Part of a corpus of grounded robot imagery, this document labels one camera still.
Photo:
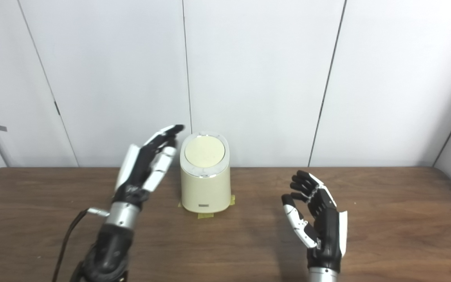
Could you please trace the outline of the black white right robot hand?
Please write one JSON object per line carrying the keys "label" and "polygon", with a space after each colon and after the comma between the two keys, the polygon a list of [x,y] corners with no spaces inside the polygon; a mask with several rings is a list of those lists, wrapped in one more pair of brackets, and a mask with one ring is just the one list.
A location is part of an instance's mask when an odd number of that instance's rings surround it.
{"label": "black white right robot hand", "polygon": [[346,253],[347,211],[339,212],[324,182],[298,170],[283,194],[283,210],[292,230],[307,248],[307,267],[312,282],[336,282]]}

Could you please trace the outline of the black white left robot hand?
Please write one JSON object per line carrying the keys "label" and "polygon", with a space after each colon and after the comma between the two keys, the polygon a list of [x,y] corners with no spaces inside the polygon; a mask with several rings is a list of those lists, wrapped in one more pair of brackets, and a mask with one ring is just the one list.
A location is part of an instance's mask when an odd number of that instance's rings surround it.
{"label": "black white left robot hand", "polygon": [[182,124],[157,131],[142,146],[131,144],[119,170],[112,202],[141,207],[165,177],[177,153]]}

